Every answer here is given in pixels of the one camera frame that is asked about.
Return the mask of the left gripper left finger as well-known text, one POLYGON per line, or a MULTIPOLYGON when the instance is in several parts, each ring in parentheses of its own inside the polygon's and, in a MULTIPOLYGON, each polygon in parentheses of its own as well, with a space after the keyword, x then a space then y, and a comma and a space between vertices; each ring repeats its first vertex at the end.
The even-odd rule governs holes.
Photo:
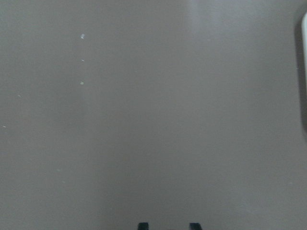
POLYGON ((149 230, 148 222, 140 222, 137 226, 137 230, 149 230))

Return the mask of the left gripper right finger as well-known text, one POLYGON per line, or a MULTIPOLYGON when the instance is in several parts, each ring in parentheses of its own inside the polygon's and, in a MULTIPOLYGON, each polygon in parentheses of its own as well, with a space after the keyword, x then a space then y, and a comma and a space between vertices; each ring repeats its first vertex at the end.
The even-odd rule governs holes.
POLYGON ((189 230, 202 230, 200 223, 190 223, 189 230))

